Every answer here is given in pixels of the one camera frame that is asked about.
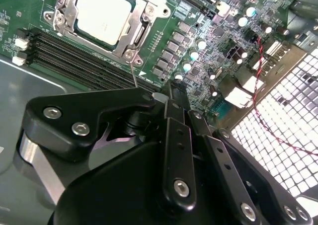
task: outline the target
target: perforated metal panel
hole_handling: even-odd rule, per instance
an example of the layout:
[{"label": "perforated metal panel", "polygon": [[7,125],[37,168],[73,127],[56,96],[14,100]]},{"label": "perforated metal panel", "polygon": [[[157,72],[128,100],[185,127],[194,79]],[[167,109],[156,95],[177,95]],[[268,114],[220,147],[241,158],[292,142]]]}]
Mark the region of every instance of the perforated metal panel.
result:
[{"label": "perforated metal panel", "polygon": [[[318,153],[318,49],[308,54],[257,108],[277,137]],[[293,196],[318,184],[318,156],[280,145],[258,123],[254,111],[232,134]]]}]

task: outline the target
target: red wire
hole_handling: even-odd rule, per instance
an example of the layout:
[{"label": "red wire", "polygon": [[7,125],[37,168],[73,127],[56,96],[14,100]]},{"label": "red wire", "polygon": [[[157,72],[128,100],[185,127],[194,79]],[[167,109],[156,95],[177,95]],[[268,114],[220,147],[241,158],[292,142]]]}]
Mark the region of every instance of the red wire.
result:
[{"label": "red wire", "polygon": [[259,120],[259,123],[263,126],[263,128],[268,131],[278,142],[279,144],[286,144],[288,145],[289,147],[293,148],[295,151],[303,151],[307,154],[310,154],[310,155],[316,155],[318,156],[318,153],[313,153],[312,151],[309,151],[309,150],[306,150],[306,149],[303,149],[303,148],[300,148],[300,147],[295,147],[293,146],[292,144],[290,144],[288,141],[285,141],[277,136],[275,136],[274,132],[264,123],[264,120],[262,119],[262,116],[260,115],[257,107],[256,107],[256,98],[257,98],[257,84],[258,84],[258,80],[259,80],[259,77],[260,77],[260,74],[262,72],[262,60],[263,60],[263,45],[262,45],[262,42],[261,42],[261,38],[259,37],[257,39],[257,43],[259,45],[259,53],[260,53],[260,58],[259,58],[259,66],[258,66],[258,69],[257,69],[257,74],[256,74],[256,82],[255,82],[255,87],[254,87],[254,95],[253,95],[253,108],[254,108],[254,111],[255,111],[255,114]]}]

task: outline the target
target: motherboard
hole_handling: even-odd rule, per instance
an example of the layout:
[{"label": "motherboard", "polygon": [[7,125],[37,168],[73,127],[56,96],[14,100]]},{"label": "motherboard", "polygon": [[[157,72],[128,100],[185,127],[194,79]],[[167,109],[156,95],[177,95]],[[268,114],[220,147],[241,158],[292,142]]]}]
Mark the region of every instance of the motherboard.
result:
[{"label": "motherboard", "polygon": [[82,90],[186,85],[191,108],[251,106],[289,51],[294,0],[0,0],[0,54]]}]

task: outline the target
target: cpu socket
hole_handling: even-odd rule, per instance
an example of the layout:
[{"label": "cpu socket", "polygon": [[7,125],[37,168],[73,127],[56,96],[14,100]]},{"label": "cpu socket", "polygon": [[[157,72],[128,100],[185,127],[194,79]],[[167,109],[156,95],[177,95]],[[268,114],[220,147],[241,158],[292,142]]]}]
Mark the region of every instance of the cpu socket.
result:
[{"label": "cpu socket", "polygon": [[45,20],[66,36],[120,64],[141,66],[138,52],[157,18],[169,18],[166,0],[57,0]]}]

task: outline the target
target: ram slot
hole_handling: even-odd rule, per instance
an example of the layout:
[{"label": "ram slot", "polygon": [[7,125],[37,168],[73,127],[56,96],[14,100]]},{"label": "ram slot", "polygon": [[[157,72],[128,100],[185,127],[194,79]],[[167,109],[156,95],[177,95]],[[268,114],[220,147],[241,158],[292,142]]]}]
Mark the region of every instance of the ram slot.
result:
[{"label": "ram slot", "polygon": [[[107,61],[72,46],[39,29],[29,34],[33,63],[83,84],[91,89],[121,89],[134,87],[132,75]],[[138,87],[148,92],[159,91],[155,85],[137,78]]]}]

